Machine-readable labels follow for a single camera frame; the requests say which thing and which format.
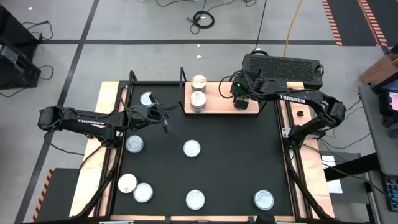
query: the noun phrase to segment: yellow cable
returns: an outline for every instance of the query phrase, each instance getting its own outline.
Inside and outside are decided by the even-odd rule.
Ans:
[[[289,31],[288,31],[287,37],[286,37],[285,50],[284,50],[284,57],[285,57],[285,55],[286,55],[287,45],[288,45],[289,37],[290,37],[290,31],[292,31],[292,27],[293,27],[294,21],[296,20],[297,14],[299,13],[299,10],[300,10],[300,7],[301,7],[301,4],[302,4],[302,3],[303,3],[303,0],[300,0],[300,3],[298,4],[297,9],[296,9],[296,13],[294,14],[292,23],[290,24]]]

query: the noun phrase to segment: white lid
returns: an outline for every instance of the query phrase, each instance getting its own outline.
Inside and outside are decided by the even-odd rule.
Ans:
[[[274,206],[274,196],[267,190],[260,190],[254,196],[254,203],[261,210],[270,210]]]
[[[205,204],[205,196],[200,190],[191,190],[185,201],[192,210],[199,210]]]
[[[201,91],[194,91],[191,94],[190,104],[195,107],[204,106],[206,104],[206,95]]]
[[[132,174],[124,174],[119,178],[118,188],[123,193],[132,192],[137,186],[137,179]]]
[[[152,190],[152,187],[149,184],[141,183],[137,185],[134,191],[134,198],[136,199],[137,202],[144,203],[149,201],[149,199],[152,198],[153,194],[154,191]]]
[[[196,140],[188,140],[184,144],[184,153],[188,157],[196,157],[200,152],[200,144]]]
[[[149,98],[149,96],[151,94],[152,94],[152,92],[150,92],[150,91],[141,94],[139,101],[141,102],[142,105],[145,105],[147,107],[151,107],[154,105],[154,103]]]
[[[203,75],[195,75],[192,78],[191,85],[195,89],[204,88],[204,87],[206,87],[206,84],[207,84],[207,79]]]
[[[132,153],[137,153],[144,147],[144,141],[139,136],[130,136],[126,140],[126,149]]]

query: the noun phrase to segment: wooden platform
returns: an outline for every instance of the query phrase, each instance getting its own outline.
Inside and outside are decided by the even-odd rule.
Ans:
[[[219,82],[207,82],[206,86],[206,107],[201,113],[208,114],[257,114],[259,112],[259,104],[256,101],[249,101],[249,106],[246,110],[236,109],[233,105],[233,99],[225,99],[220,96],[218,92]],[[222,82],[221,93],[224,96],[231,96],[229,92],[232,82]],[[192,111],[189,103],[190,96],[194,91],[191,88],[191,82],[185,83],[185,112],[187,114],[197,114]]]

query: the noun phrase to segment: wooden table frame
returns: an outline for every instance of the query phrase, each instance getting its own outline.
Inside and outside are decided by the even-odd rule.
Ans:
[[[301,89],[303,88],[303,83],[301,82],[288,82],[288,87]],[[96,105],[96,112],[99,113],[110,113],[115,107],[116,98],[120,90],[121,98],[126,98],[127,89],[121,89],[119,82],[103,82],[101,85],[101,90],[99,92],[99,97]],[[284,127],[289,127],[289,114],[287,110],[287,105],[284,101],[279,101],[280,110],[282,112],[282,117],[284,121]],[[311,120],[310,109],[307,105],[301,105],[298,103],[290,103],[291,115],[293,117],[294,124],[305,124],[307,121]],[[123,110],[123,106],[119,105],[119,110]],[[298,111],[303,111],[304,116],[297,116]],[[317,141],[314,139],[306,139],[305,144],[315,149],[318,149]],[[85,157],[90,155],[98,146],[100,145],[97,139],[89,139],[86,146]],[[114,156],[116,149],[112,149],[108,152],[108,172],[114,162]],[[106,149],[100,149],[90,160],[88,160],[85,166],[80,171],[78,178],[78,183],[76,185],[76,191],[73,198],[72,207],[70,210],[70,216],[76,215],[80,212],[83,207],[87,204],[90,198],[93,196],[97,188],[99,187],[102,170],[104,166],[104,161],[106,157]],[[334,217],[333,207],[331,204],[328,187],[326,184],[326,178],[323,173],[322,160],[319,153],[306,148],[303,146],[300,150],[300,157],[302,163],[302,171],[305,176],[305,183],[307,189],[311,192],[315,200],[324,209],[324,211],[331,217]],[[293,165],[296,170],[297,161],[293,160]],[[295,185],[295,194],[297,196],[298,213],[294,214],[294,217],[275,217],[277,221],[280,222],[292,222],[295,217],[307,218],[307,213],[311,213],[313,218],[317,215],[313,210],[306,211],[306,205],[303,199],[303,195],[299,188]],[[101,206],[97,208],[99,216],[106,215],[108,208],[108,199],[110,196],[110,185],[107,186],[106,190],[101,199]],[[111,215],[113,220],[165,220],[165,216],[137,216],[137,215]],[[208,220],[208,221],[248,221],[248,216],[172,216],[173,221],[195,221],[195,220]]]

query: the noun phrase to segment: concrete floor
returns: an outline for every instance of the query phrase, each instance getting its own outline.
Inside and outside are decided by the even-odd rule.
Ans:
[[[53,40],[80,40],[93,3],[98,0],[2,0],[0,1],[20,22],[53,24]],[[284,40],[298,0],[268,0],[262,40]],[[207,6],[219,4],[209,0]],[[216,24],[198,35],[189,32],[186,17],[192,17],[202,3],[179,2],[159,7],[154,1],[139,4],[135,0],[100,0],[87,35],[87,40],[255,40],[264,1],[246,8],[242,1],[211,11]],[[47,26],[32,31],[50,35]],[[290,36],[291,40],[333,40],[322,3],[304,1]],[[219,80],[240,68],[245,53],[254,45],[246,44],[154,44],[117,45],[86,44],[81,55],[77,44],[42,44],[36,51],[37,66],[55,68],[51,80],[41,80],[37,88],[12,98],[0,96],[0,219],[14,223],[32,171],[43,144],[44,132],[36,126],[39,109],[57,104],[72,60],[78,59],[65,106],[94,110],[102,81],[127,80],[134,70],[140,80],[177,80],[183,66],[187,78],[203,74]],[[283,45],[259,45],[270,55],[282,56]],[[287,57],[321,61],[325,66],[321,91],[335,96],[350,106],[358,100],[358,76],[383,56],[380,47],[340,47],[337,45],[290,45]],[[13,90],[2,91],[10,94]],[[363,110],[357,110],[337,130],[338,139],[324,138],[334,146],[346,146],[369,132]],[[57,132],[52,142],[64,149],[83,152],[86,138],[67,131]],[[371,138],[349,147],[345,152],[374,152]],[[50,168],[77,168],[80,156],[64,154],[50,148],[43,169],[37,178],[25,222],[31,220],[45,176]],[[355,205],[335,205],[336,216],[343,220],[362,221],[366,211]]]

